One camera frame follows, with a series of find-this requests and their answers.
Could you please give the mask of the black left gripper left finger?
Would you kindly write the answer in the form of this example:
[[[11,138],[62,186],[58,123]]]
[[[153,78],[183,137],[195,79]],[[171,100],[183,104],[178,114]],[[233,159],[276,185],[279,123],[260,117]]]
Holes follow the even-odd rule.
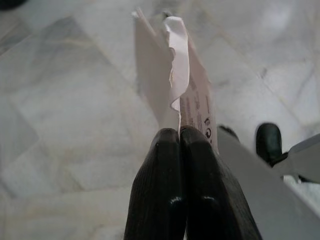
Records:
[[[187,204],[178,132],[163,128],[153,138],[131,188],[126,240],[182,240]]]

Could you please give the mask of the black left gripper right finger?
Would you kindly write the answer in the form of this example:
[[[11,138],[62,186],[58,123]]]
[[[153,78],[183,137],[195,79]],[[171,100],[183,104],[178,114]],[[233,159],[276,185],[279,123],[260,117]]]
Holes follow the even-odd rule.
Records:
[[[189,240],[260,240],[242,188],[205,136],[192,126],[180,131]]]

